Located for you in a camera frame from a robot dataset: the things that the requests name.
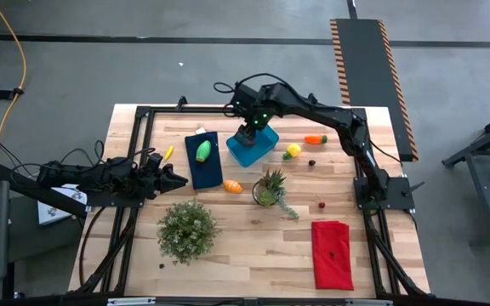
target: red cloth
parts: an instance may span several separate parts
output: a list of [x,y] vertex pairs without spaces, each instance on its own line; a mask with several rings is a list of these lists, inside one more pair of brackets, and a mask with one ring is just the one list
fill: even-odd
[[316,288],[354,290],[350,274],[349,225],[338,221],[312,222],[311,245]]

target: green plant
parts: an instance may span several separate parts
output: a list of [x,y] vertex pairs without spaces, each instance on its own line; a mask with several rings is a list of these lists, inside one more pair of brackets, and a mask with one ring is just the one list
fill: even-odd
[[197,199],[174,204],[158,225],[161,225],[157,235],[162,256],[174,257],[187,265],[209,253],[220,232],[211,212]]
[[259,180],[259,186],[254,191],[256,192],[257,202],[264,207],[277,203],[283,211],[298,219],[299,215],[283,199],[287,194],[285,187],[282,186],[285,179],[281,170],[276,170],[272,173],[270,173],[270,170],[266,171],[265,176]]

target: concrete floor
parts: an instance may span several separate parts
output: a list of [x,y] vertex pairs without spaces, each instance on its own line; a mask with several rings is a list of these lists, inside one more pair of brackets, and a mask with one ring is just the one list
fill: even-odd
[[[329,38],[328,19],[348,17],[345,3],[0,0],[0,7],[21,33]],[[390,39],[490,41],[490,0],[356,0],[356,6],[359,18],[384,20]],[[26,94],[2,136],[23,162],[60,158],[75,147],[92,152],[94,141],[105,138],[116,103],[176,102],[180,95],[191,103],[225,103],[213,82],[260,71],[287,79],[302,93],[314,92],[323,103],[340,104],[333,50],[326,46],[23,46]],[[393,55],[419,149],[419,162],[404,169],[412,182],[426,180],[414,198],[431,291],[490,302],[490,247],[468,247],[470,239],[490,232],[490,220],[465,165],[449,171],[440,163],[490,122],[490,49],[394,48]],[[0,82],[15,84],[20,75],[15,45],[0,42]],[[6,106],[0,102],[0,113]],[[0,161],[10,165],[2,154]],[[20,263],[17,288],[31,295],[64,292],[76,251],[70,246]]]

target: green toy pepper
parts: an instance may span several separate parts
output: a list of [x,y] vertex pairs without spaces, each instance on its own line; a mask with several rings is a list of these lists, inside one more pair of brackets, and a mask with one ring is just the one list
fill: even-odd
[[199,162],[205,162],[208,159],[209,154],[211,153],[211,143],[209,140],[205,140],[197,147],[196,151],[196,160]]

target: blue towel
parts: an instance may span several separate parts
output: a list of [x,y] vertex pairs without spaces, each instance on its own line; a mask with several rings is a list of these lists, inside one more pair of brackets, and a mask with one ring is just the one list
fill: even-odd
[[[196,151],[202,142],[209,140],[211,153],[204,162],[196,160]],[[192,187],[197,190],[222,184],[222,167],[220,166],[219,137],[217,132],[201,133],[185,137],[186,154],[192,173]]]

